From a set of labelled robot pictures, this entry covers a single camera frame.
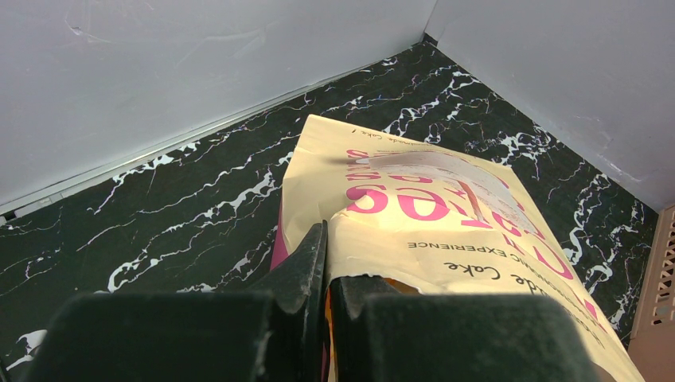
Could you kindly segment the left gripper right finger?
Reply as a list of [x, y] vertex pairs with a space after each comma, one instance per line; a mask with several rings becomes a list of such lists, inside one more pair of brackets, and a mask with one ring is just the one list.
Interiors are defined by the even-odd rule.
[[405, 294], [380, 277], [330, 284], [340, 381], [596, 381], [556, 301], [529, 294]]

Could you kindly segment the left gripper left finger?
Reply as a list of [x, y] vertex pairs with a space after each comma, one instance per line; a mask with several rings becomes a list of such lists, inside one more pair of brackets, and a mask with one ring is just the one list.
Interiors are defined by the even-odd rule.
[[325, 381], [327, 224], [245, 290], [90, 294], [53, 319], [27, 381]]

